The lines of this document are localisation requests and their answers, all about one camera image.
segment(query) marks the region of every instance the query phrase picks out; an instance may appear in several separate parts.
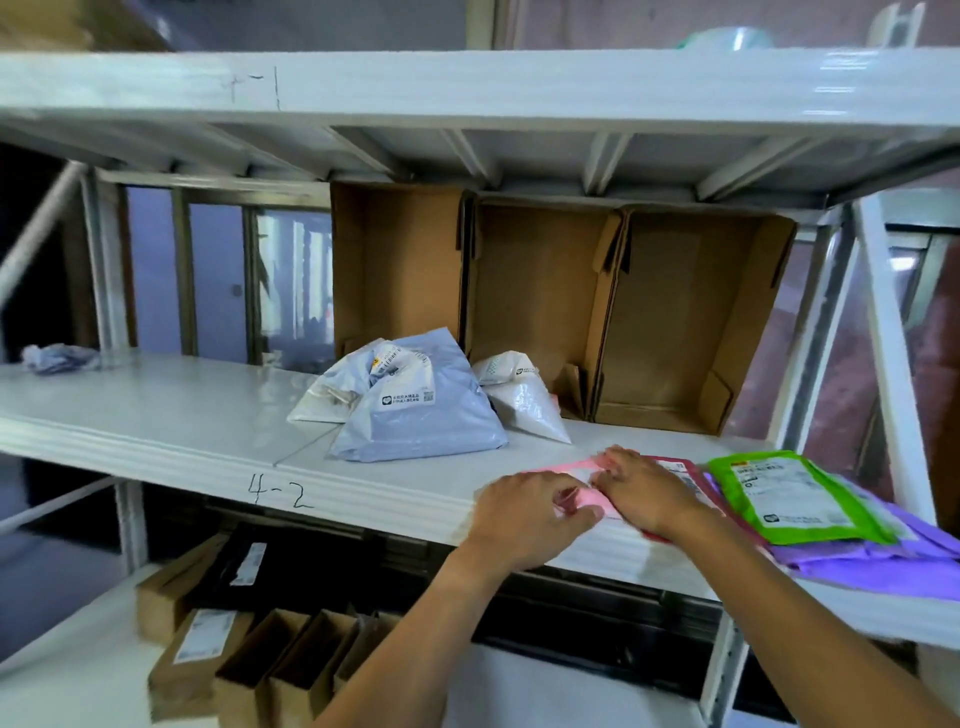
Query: green package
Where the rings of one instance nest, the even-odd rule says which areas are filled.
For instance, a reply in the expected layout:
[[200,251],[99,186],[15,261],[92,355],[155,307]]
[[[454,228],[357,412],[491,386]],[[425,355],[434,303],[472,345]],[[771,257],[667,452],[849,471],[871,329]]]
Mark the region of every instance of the green package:
[[775,546],[898,542],[858,498],[796,452],[742,452],[710,460],[708,467],[733,510]]

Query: shelf board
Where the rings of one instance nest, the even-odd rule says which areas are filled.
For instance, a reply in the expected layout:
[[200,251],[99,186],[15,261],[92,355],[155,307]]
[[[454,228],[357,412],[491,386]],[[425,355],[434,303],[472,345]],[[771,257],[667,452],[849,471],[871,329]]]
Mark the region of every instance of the shelf board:
[[133,172],[820,209],[960,164],[958,75],[954,48],[0,53],[0,138]]
[[[147,674],[162,649],[134,633],[133,586],[154,568],[139,571],[0,664],[4,728],[151,725]],[[604,710],[597,711],[598,705]],[[217,720],[163,725],[215,728]],[[451,680],[444,725],[704,728],[695,701],[477,644]]]
[[[742,438],[568,422],[573,445],[510,433],[507,447],[450,457],[348,463],[326,457],[332,425],[286,416],[311,376],[193,357],[125,352],[99,372],[0,368],[0,449],[215,497],[456,545],[476,492],[497,477],[581,460],[613,444],[705,462],[763,449]],[[601,522],[550,564],[706,599],[677,548]],[[960,603],[798,580],[854,628],[960,648]]]

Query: shelf upright post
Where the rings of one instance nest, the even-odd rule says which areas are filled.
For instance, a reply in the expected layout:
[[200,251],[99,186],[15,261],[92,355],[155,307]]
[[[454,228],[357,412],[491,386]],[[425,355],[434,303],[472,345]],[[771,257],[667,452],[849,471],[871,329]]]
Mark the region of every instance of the shelf upright post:
[[[124,295],[123,257],[120,244],[120,190],[97,180],[89,170],[82,180],[86,238],[97,305],[97,332],[105,357],[130,347],[127,334],[127,300]],[[143,512],[143,485],[121,480],[113,486],[120,528],[120,553],[127,574],[148,561],[147,521]]]
[[776,449],[804,450],[856,255],[851,230],[817,229],[786,373],[767,432],[767,440]]
[[847,203],[843,225],[855,230],[867,264],[867,323],[874,347],[880,413],[887,433],[894,496],[901,508],[936,523],[937,512],[930,491],[924,438],[879,195]]
[[700,693],[700,713],[707,728],[722,728],[727,722],[749,654],[750,647],[743,639],[743,633],[724,612],[710,653],[707,679]]

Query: forearm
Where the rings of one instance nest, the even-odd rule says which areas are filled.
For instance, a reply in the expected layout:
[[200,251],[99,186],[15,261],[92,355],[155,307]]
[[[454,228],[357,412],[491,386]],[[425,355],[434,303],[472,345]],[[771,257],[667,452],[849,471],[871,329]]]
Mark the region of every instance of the forearm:
[[960,723],[918,680],[757,553],[728,520],[697,508],[667,535],[723,601],[804,728]]
[[506,574],[459,548],[314,728],[439,726],[446,685]]

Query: crumpled plastic bag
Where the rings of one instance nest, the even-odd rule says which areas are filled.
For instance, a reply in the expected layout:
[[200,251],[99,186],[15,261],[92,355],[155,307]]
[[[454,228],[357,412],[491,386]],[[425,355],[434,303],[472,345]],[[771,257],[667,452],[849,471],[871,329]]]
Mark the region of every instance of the crumpled plastic bag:
[[507,444],[503,425],[445,328],[378,339],[349,354],[318,377],[288,419],[344,422],[330,455],[359,462]]
[[474,364],[473,373],[505,426],[570,444],[560,410],[525,353],[491,356]]
[[38,347],[33,344],[21,353],[24,366],[39,375],[100,369],[100,352],[69,344]]
[[318,376],[287,416],[290,422],[344,423],[370,389],[373,352],[383,339],[349,353]]

